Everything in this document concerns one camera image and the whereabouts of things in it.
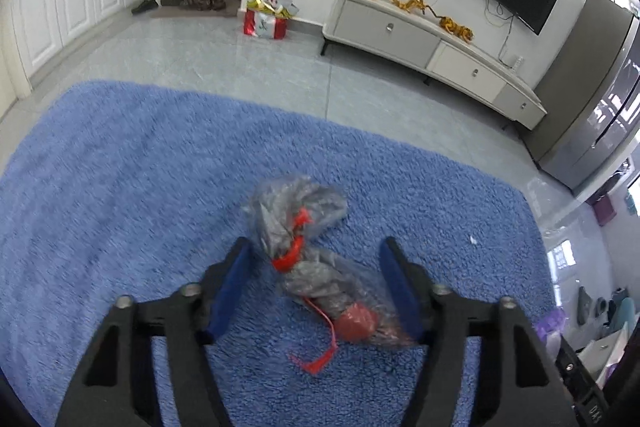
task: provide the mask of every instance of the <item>cabinet drawer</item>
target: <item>cabinet drawer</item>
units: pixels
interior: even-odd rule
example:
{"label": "cabinet drawer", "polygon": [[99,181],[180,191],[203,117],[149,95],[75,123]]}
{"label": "cabinet drawer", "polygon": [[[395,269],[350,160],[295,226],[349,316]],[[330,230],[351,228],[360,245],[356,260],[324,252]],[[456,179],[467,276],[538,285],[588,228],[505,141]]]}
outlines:
{"label": "cabinet drawer", "polygon": [[465,53],[444,42],[441,47],[427,70],[458,84],[487,102],[493,102],[506,82]]}
{"label": "cabinet drawer", "polygon": [[393,15],[350,1],[344,3],[334,34],[421,69],[440,42],[439,37]]}
{"label": "cabinet drawer", "polygon": [[506,84],[495,97],[494,105],[506,117],[520,122],[527,129],[533,129],[545,116],[545,112],[532,100],[509,84]]}

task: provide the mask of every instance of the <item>gray tiled floor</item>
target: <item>gray tiled floor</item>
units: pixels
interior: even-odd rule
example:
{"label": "gray tiled floor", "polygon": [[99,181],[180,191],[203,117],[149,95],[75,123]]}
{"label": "gray tiled floor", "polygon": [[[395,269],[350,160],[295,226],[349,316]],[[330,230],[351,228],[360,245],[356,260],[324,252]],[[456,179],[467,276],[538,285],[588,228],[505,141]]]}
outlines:
{"label": "gray tiled floor", "polygon": [[341,46],[320,57],[320,45],[297,32],[284,41],[249,38],[236,19],[122,16],[9,111],[0,123],[1,168],[39,115],[77,82],[110,78],[225,94],[379,133],[503,179],[526,196],[547,248],[565,239],[575,245],[577,266],[559,277],[562,301],[575,309],[569,279],[607,296],[610,261],[591,209],[538,172],[513,127],[502,130],[503,117],[439,82],[425,86],[417,71]]}

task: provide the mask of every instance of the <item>refrigerator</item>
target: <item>refrigerator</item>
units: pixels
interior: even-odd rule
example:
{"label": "refrigerator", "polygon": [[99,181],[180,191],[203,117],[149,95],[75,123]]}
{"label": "refrigerator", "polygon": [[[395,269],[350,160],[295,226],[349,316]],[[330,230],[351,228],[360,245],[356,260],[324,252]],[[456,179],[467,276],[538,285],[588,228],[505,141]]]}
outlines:
{"label": "refrigerator", "polygon": [[548,114],[523,140],[538,167],[577,192],[640,118],[639,21],[587,0],[535,91]]}

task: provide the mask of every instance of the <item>fluffy blue carpet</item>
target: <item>fluffy blue carpet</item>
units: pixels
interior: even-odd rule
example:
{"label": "fluffy blue carpet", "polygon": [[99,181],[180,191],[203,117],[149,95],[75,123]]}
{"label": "fluffy blue carpet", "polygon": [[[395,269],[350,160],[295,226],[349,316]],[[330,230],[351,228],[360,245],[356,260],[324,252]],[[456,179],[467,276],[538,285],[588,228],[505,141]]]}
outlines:
{"label": "fluffy blue carpet", "polygon": [[[250,233],[242,211],[265,178],[334,184],[348,218],[326,247],[376,266],[387,235],[436,281],[478,299],[514,296],[529,317],[554,305],[538,228],[523,195],[444,156],[228,98],[114,82],[68,91],[0,181],[0,366],[43,427],[94,329],[120,294],[169,295]],[[473,245],[469,236],[478,240]],[[328,332],[276,288],[265,263],[209,359],[229,414],[248,426],[395,426],[421,348],[342,345],[318,376]],[[468,419],[478,343],[467,349],[456,424]],[[177,426],[156,343],[165,425]]]}

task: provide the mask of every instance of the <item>metal bolt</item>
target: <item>metal bolt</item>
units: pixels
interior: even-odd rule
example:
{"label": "metal bolt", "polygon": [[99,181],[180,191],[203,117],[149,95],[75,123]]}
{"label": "metal bolt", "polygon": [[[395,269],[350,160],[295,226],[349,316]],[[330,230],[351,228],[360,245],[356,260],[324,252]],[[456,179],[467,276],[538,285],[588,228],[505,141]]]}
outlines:
{"label": "metal bolt", "polygon": [[517,306],[516,301],[514,301],[513,298],[509,296],[503,297],[502,299],[500,299],[500,302],[508,310],[513,310]]}
{"label": "metal bolt", "polygon": [[125,310],[133,305],[133,297],[131,295],[121,295],[116,300],[116,308]]}
{"label": "metal bolt", "polygon": [[434,284],[433,285],[433,292],[436,295],[449,295],[451,293],[451,288],[449,288],[448,286],[445,286],[444,284]]}
{"label": "metal bolt", "polygon": [[183,286],[180,291],[185,297],[195,297],[196,295],[200,295],[202,288],[198,283],[192,282]]}

